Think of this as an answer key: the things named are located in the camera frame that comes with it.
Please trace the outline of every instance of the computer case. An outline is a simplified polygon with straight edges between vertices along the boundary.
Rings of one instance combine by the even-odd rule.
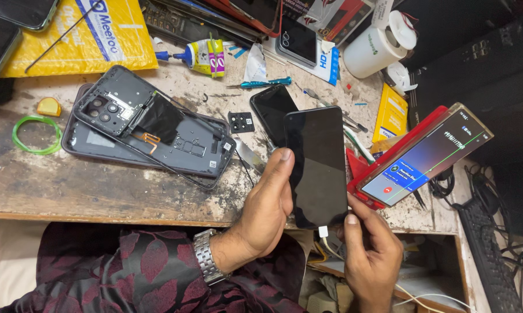
[[[409,127],[439,105],[466,105],[494,134],[470,157],[523,162],[523,17],[411,73]]]

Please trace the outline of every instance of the left hand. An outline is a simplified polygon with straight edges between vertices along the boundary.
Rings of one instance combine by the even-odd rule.
[[[289,184],[293,165],[290,149],[275,150],[258,184],[246,197],[238,223],[210,239],[211,254],[221,272],[230,273],[273,251],[293,210]]]

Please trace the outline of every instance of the orange plastic piece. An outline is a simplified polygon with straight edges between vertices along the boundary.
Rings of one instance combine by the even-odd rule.
[[[55,98],[46,97],[37,104],[37,113],[51,117],[61,116],[61,105]]]

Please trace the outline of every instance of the hand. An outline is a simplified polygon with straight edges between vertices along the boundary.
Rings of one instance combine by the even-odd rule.
[[[353,212],[344,219],[344,228],[337,231],[337,237],[344,239],[347,246],[344,263],[347,284],[358,296],[360,312],[389,312],[403,245],[374,210],[350,194],[348,204]],[[364,249],[361,220],[369,231],[373,250]]]
[[[290,149],[275,150],[246,197],[238,223],[210,239],[211,254],[221,272],[230,273],[273,251],[293,210],[289,184],[293,165]]]

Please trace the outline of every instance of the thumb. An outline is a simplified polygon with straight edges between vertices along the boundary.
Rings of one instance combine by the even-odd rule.
[[[349,213],[344,219],[344,244],[347,246],[347,260],[357,265],[368,263],[366,250],[362,244],[362,227],[356,215]]]
[[[273,167],[271,173],[264,182],[263,190],[274,196],[280,196],[285,184],[288,184],[290,174],[293,171],[294,154],[288,148],[283,149],[281,159]]]

